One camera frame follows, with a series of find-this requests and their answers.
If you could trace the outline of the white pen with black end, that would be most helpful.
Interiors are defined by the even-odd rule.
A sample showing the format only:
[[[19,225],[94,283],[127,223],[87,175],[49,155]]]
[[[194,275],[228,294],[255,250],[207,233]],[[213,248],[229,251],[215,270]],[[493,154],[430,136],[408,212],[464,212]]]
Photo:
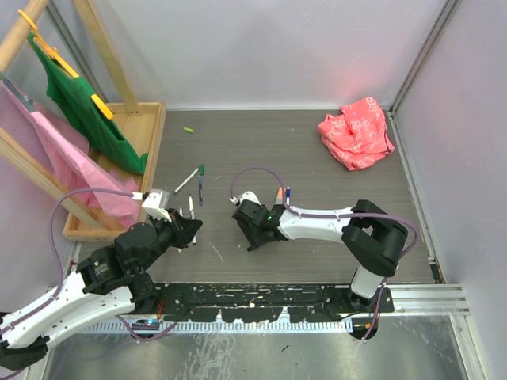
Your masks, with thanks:
[[[192,220],[196,219],[193,197],[190,194],[189,194],[189,214],[190,214],[190,217]],[[196,243],[197,243],[197,239],[196,239],[196,233],[195,233],[193,236],[193,239],[192,239],[192,244],[196,245]]]

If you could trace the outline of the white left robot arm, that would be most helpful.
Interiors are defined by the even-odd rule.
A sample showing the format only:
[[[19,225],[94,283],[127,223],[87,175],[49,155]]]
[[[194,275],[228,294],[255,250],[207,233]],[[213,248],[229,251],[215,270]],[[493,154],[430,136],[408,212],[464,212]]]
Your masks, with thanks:
[[[55,289],[2,316],[1,366],[23,370],[103,319],[154,311],[158,293],[148,268],[168,248],[186,248],[202,225],[170,209],[168,219],[138,222],[94,251]]]

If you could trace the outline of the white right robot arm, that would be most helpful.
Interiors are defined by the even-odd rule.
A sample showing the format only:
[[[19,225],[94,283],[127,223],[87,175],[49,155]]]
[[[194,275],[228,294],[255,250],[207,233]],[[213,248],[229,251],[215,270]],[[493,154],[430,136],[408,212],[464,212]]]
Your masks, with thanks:
[[[358,312],[375,303],[377,288],[395,274],[409,236],[400,221],[365,199],[336,211],[287,208],[283,204],[268,209],[244,199],[232,218],[250,243],[249,251],[270,242],[300,239],[344,244],[358,262],[347,293],[350,307]]]

